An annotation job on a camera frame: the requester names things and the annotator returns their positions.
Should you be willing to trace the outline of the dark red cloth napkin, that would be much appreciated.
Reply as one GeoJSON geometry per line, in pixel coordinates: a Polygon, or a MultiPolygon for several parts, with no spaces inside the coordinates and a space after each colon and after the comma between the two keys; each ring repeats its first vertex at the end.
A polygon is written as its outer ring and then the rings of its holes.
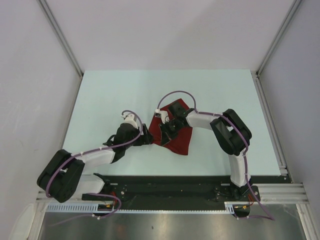
{"type": "MultiPolygon", "coordinates": [[[[184,108],[189,109],[189,106],[181,99],[177,99],[173,101],[172,103],[160,108],[162,111],[167,111],[169,119],[171,120],[173,118],[172,114],[169,112],[168,108],[171,104],[181,104],[184,108]]],[[[149,132],[153,135],[154,140],[153,143],[155,145],[164,147],[169,149],[175,154],[187,156],[189,154],[189,145],[192,137],[193,129],[192,127],[186,127],[179,131],[178,136],[171,140],[166,145],[161,145],[161,130],[160,130],[160,124],[162,124],[161,119],[153,116],[150,126],[149,126],[149,132]]]]}

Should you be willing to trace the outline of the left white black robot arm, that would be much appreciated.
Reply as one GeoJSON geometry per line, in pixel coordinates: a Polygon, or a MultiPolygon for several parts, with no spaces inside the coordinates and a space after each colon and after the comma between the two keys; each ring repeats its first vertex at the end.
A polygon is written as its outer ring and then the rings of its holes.
{"type": "Polygon", "coordinates": [[[83,181],[83,171],[103,164],[112,164],[120,160],[128,148],[150,145],[154,137],[145,124],[135,128],[130,123],[122,123],[103,143],[103,147],[72,155],[65,149],[58,150],[42,173],[36,184],[45,191],[48,198],[59,203],[69,200],[76,192],[84,194],[78,185],[83,181]]]}

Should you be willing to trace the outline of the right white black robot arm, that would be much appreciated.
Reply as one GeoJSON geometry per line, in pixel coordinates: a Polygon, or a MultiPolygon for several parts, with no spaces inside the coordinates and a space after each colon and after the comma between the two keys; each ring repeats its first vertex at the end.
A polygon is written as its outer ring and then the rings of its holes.
{"type": "Polygon", "coordinates": [[[233,109],[223,113],[185,109],[174,102],[168,110],[157,109],[155,117],[161,118],[159,124],[162,146],[178,137],[179,132],[187,127],[213,131],[220,148],[228,155],[230,164],[230,193],[237,201],[248,196],[251,189],[251,175],[248,170],[247,152],[252,133],[233,109]]]}

